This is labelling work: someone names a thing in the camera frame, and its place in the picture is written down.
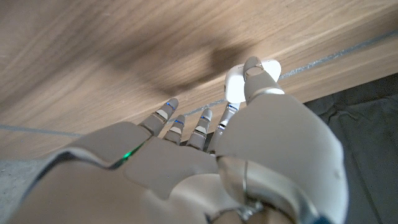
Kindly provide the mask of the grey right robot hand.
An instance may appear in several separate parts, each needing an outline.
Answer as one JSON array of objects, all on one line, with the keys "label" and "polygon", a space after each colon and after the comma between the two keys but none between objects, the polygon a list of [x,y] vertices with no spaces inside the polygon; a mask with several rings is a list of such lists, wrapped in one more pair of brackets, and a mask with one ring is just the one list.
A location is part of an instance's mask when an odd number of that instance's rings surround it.
[{"label": "grey right robot hand", "polygon": [[250,57],[226,75],[225,111],[204,110],[186,145],[172,98],[45,156],[10,223],[344,223],[349,188],[331,129]]}]

